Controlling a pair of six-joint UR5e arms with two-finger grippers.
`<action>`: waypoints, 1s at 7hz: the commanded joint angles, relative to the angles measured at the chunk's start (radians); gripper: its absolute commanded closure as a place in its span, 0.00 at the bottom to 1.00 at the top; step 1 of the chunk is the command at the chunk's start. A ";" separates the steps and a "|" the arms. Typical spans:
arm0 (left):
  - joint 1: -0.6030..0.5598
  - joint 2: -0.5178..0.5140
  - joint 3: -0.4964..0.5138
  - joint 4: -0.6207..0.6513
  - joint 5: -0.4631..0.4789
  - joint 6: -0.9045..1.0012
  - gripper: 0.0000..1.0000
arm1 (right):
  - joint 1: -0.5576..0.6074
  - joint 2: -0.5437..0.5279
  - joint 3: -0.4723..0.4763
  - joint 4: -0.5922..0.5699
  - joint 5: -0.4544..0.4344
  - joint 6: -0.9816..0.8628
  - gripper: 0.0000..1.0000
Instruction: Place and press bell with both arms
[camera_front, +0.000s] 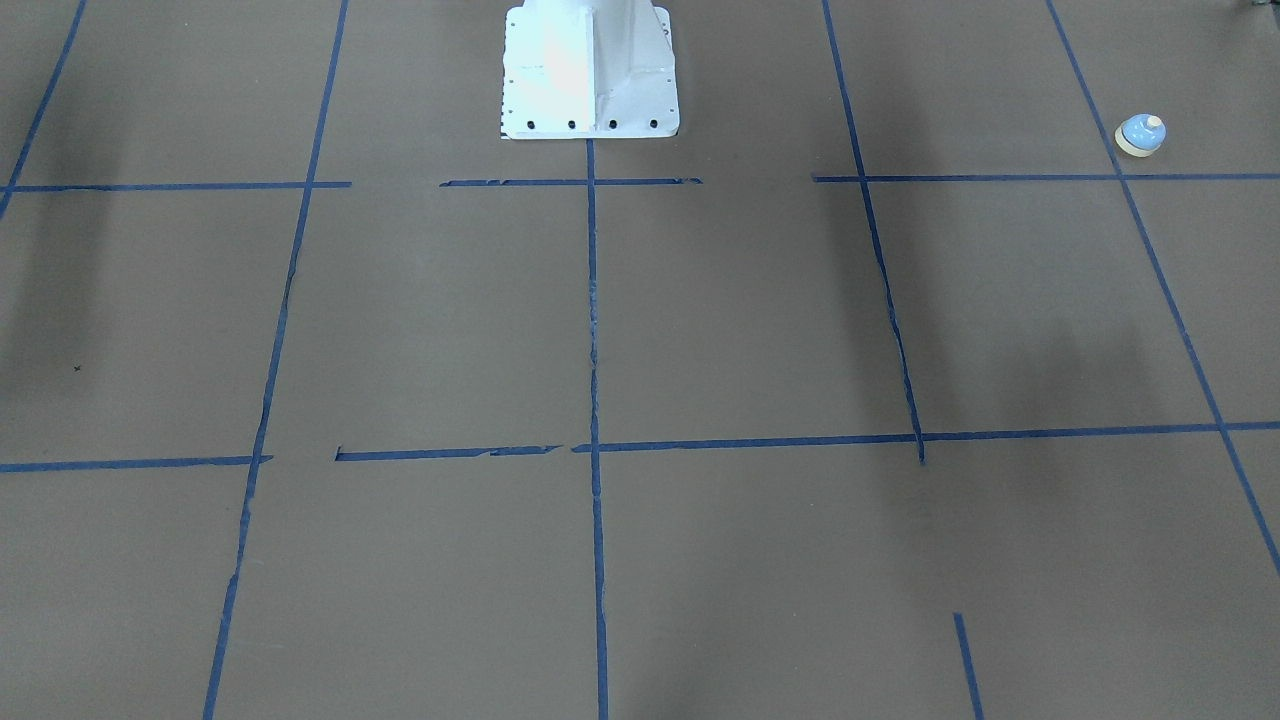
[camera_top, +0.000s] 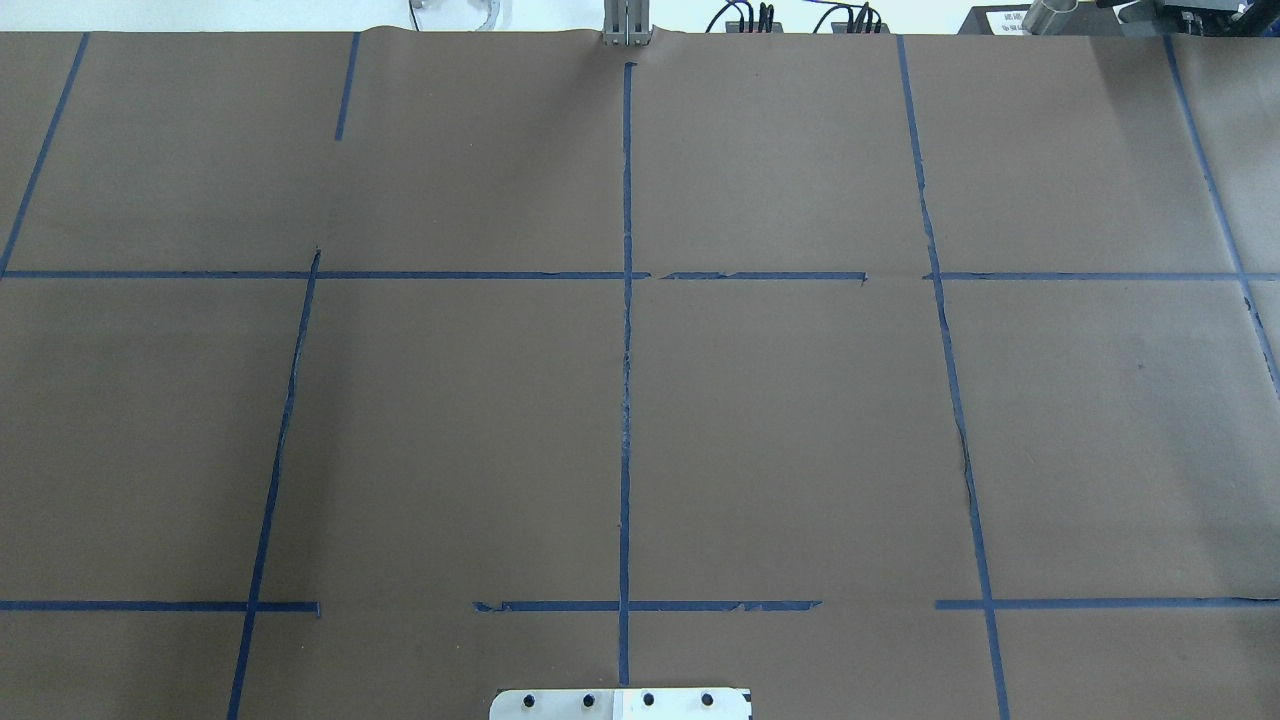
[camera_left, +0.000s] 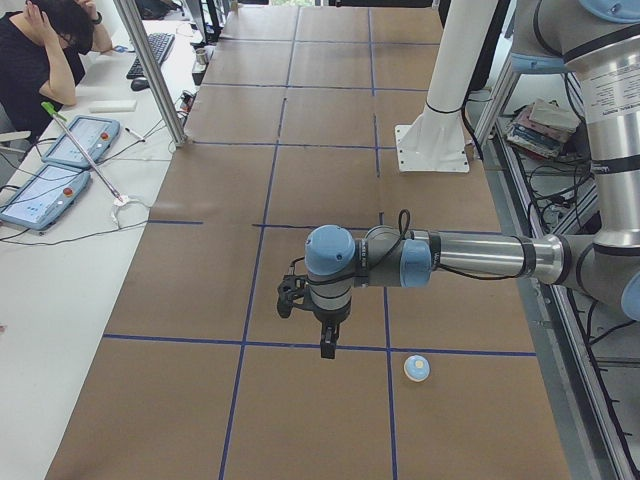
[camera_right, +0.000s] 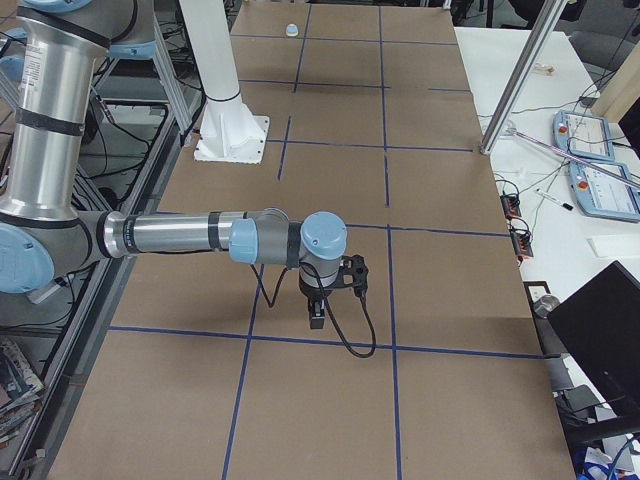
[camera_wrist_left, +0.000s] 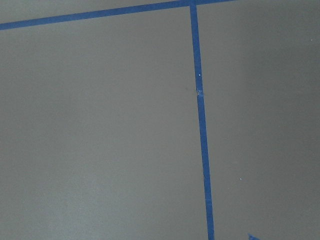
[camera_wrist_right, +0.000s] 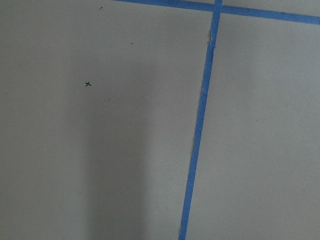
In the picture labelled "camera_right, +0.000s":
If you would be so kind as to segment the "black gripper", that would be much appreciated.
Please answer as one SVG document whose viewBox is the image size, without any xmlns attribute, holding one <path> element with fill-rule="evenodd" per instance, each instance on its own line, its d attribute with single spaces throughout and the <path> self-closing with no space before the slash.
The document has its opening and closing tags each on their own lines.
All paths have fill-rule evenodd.
<svg viewBox="0 0 640 480">
<path fill-rule="evenodd" d="M 322 273 L 312 264 L 302 264 L 299 269 L 299 287 L 309 299 L 307 302 L 309 327 L 323 329 L 326 319 L 325 301 L 334 290 L 344 287 L 342 273 L 339 270 Z"/>
</svg>

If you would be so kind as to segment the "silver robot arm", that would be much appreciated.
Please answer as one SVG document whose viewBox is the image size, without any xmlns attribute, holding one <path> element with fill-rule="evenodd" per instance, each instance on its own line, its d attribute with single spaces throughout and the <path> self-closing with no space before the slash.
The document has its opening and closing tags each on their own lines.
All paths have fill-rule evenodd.
<svg viewBox="0 0 640 480">
<path fill-rule="evenodd" d="M 17 16 L 27 45 L 1 197 L 3 292 L 30 292 L 106 258 L 215 251 L 297 270 L 311 327 L 333 319 L 329 295 L 347 271 L 347 229 L 333 213 L 295 222 L 276 208 L 144 216 L 72 206 L 95 64 L 119 47 L 154 53 L 152 2 L 23 1 Z"/>
</svg>

